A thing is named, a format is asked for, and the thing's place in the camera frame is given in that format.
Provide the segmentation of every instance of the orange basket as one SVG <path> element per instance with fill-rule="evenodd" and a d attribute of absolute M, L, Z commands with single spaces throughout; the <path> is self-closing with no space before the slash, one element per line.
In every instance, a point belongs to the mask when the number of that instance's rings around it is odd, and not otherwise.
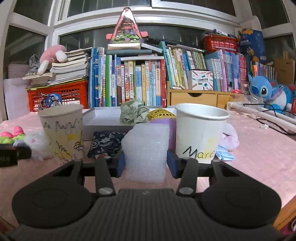
<path fill-rule="evenodd" d="M 203 38 L 204 48 L 207 52 L 214 52 L 222 49 L 230 52 L 237 52 L 237 39 L 223 37 L 219 35 L 208 35 Z"/>
<path fill-rule="evenodd" d="M 69 84 L 55 85 L 44 88 L 27 90 L 29 97 L 30 111 L 38 111 L 42 101 L 42 94 L 58 93 L 62 98 L 62 104 L 82 104 L 87 108 L 87 80 L 72 82 Z"/>

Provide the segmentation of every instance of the pink toy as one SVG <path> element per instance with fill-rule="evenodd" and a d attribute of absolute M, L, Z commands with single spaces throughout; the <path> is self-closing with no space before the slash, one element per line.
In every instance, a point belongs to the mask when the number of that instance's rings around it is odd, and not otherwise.
<path fill-rule="evenodd" d="M 12 139 L 18 135 L 24 134 L 24 130 L 20 126 L 16 126 L 15 129 L 13 130 L 13 134 L 11 134 L 8 131 L 2 132 L 0 136 L 2 137 L 8 137 L 9 139 Z"/>
<path fill-rule="evenodd" d="M 54 45 L 49 47 L 40 57 L 40 67 L 37 74 L 42 75 L 47 69 L 50 69 L 52 63 L 64 63 L 68 61 L 66 51 L 63 45 Z"/>

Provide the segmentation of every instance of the cup rim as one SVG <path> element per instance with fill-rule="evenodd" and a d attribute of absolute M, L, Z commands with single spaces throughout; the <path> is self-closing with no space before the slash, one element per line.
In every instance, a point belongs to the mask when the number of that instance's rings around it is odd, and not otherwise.
<path fill-rule="evenodd" d="M 223 113 L 224 115 L 223 116 L 202 115 L 202 114 L 194 113 L 193 111 L 187 111 L 187 110 L 182 109 L 183 106 L 190 106 L 190 105 L 195 106 L 195 107 L 202 106 L 202 107 L 207 107 L 209 109 L 215 109 L 215 110 L 218 110 L 219 112 Z M 230 114 L 229 114 L 228 111 L 226 111 L 224 109 L 221 109 L 221 108 L 218 108 L 218 107 L 215 107 L 215 106 L 210 106 L 210 105 L 205 105 L 205 104 L 180 103 L 180 104 L 175 105 L 175 109 L 177 111 L 180 111 L 180 112 L 185 113 L 187 115 L 191 115 L 191 116 L 194 116 L 194 117 L 199 117 L 199 118 L 202 118 L 202 119 L 208 119 L 208 120 L 222 121 L 222 120 L 226 120 L 226 119 L 228 119 L 230 117 Z"/>
<path fill-rule="evenodd" d="M 82 110 L 83 108 L 84 106 L 81 104 L 57 105 L 54 107 L 46 108 L 44 110 L 40 110 L 38 112 L 38 115 L 42 118 L 56 117 L 72 114 L 78 110 Z"/>

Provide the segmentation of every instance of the plush toy nose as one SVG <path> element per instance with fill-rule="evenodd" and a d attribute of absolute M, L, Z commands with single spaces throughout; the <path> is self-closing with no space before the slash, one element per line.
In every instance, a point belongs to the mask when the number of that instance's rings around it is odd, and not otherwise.
<path fill-rule="evenodd" d="M 259 90 L 258 90 L 257 87 L 252 86 L 252 92 L 253 92 L 254 95 L 257 95 L 259 93 Z"/>

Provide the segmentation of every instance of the gold sequin fabric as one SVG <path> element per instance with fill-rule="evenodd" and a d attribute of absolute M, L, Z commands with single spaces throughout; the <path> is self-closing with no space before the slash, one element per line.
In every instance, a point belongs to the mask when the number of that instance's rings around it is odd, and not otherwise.
<path fill-rule="evenodd" d="M 156 109 L 156 110 L 150 111 L 147 114 L 147 118 L 149 121 L 151 121 L 153 119 L 165 119 L 165 118 L 176 119 L 176 116 L 165 109 Z"/>

